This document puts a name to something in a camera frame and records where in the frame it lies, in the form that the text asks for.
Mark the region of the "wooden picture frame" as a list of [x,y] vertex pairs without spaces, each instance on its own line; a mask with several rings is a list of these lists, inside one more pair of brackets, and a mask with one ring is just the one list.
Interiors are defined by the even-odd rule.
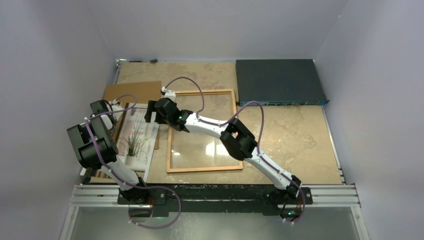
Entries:
[[[180,96],[197,96],[201,97],[206,95],[226,95],[230,96],[230,105],[233,113],[236,112],[236,98],[235,92],[233,89],[206,89],[202,92],[195,90],[179,90],[174,91],[176,97]],[[209,137],[214,137],[219,139],[221,136],[221,131],[224,130],[224,121],[213,120],[214,123],[219,124],[219,126],[210,125],[202,121],[197,120],[196,116],[189,117],[188,126],[189,130],[194,130],[195,133],[204,134]],[[173,145],[173,130],[168,131],[168,153],[166,160],[166,172],[168,174],[182,174],[182,173],[197,173],[197,172],[218,172],[218,171],[239,171],[243,169],[243,163],[241,161],[236,161],[236,165],[232,166],[214,166],[214,167],[189,167],[189,168],[172,168],[173,154],[171,153]]]

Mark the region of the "plant photo print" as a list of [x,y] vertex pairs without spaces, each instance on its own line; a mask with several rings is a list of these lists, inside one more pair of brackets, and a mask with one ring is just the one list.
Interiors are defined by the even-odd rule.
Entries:
[[[133,103],[119,103],[124,109],[133,105]],[[144,116],[147,112],[147,105],[137,103],[129,109],[131,111],[130,117],[124,121],[123,133],[118,140],[118,144],[121,146],[118,146],[112,137],[118,150],[117,157],[144,180],[147,179],[154,150],[159,149],[159,124],[154,121],[145,122]],[[108,129],[112,127],[110,129],[111,136],[117,123],[118,118],[114,117],[114,124],[106,124]],[[83,181],[86,180],[88,183],[114,183],[106,173],[91,168],[82,168],[80,176]]]

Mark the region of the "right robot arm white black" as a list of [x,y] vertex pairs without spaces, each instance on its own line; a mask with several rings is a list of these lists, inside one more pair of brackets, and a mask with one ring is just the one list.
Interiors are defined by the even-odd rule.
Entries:
[[300,196],[305,196],[301,188],[302,182],[267,156],[260,148],[260,140],[235,116],[228,121],[202,117],[193,111],[178,109],[177,103],[168,97],[148,102],[144,116],[146,122],[151,121],[153,113],[156,114],[156,123],[167,124],[178,132],[203,134],[219,139],[232,158],[246,161],[268,177],[281,190],[280,196],[284,202],[292,204]]

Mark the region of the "clear acrylic sheet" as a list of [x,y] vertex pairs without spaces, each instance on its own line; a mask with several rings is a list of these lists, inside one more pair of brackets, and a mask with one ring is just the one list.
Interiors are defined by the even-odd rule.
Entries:
[[[227,121],[236,113],[234,90],[206,90],[203,96],[194,91],[177,91],[177,106],[182,110],[196,112],[202,106],[209,122]],[[166,171],[169,174],[241,171],[243,163],[229,156],[220,141],[224,127],[209,125],[192,117],[188,121],[188,132],[170,128]]]

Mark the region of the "brown cardboard backing board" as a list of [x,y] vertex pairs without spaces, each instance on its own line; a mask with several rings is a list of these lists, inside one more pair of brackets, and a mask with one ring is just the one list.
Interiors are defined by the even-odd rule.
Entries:
[[[138,104],[147,104],[150,100],[156,101],[161,97],[162,83],[160,81],[146,81],[134,83],[120,83],[107,85],[104,91],[103,99],[111,102],[119,97],[130,94],[137,98]],[[112,138],[118,146],[119,139],[122,137],[124,121],[129,119],[131,111],[121,113],[112,134]]]

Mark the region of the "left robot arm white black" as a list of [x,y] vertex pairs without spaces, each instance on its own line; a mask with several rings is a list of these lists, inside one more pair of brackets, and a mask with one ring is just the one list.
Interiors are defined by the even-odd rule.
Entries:
[[121,108],[106,100],[90,104],[92,115],[83,123],[66,130],[76,159],[85,169],[100,171],[119,186],[119,195],[129,204],[146,204],[152,200],[144,180],[119,159],[112,133],[118,121],[114,116]]

